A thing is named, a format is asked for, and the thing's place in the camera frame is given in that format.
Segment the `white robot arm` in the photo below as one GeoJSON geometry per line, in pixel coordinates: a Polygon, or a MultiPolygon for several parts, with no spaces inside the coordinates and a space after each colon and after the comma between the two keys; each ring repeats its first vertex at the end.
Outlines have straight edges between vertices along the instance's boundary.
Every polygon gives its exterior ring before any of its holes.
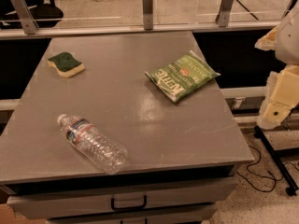
{"type": "Polygon", "coordinates": [[[257,118],[260,128],[271,130],[299,105],[299,8],[294,7],[256,42],[255,48],[273,50],[276,59],[286,64],[279,73],[270,72],[257,118]]]}

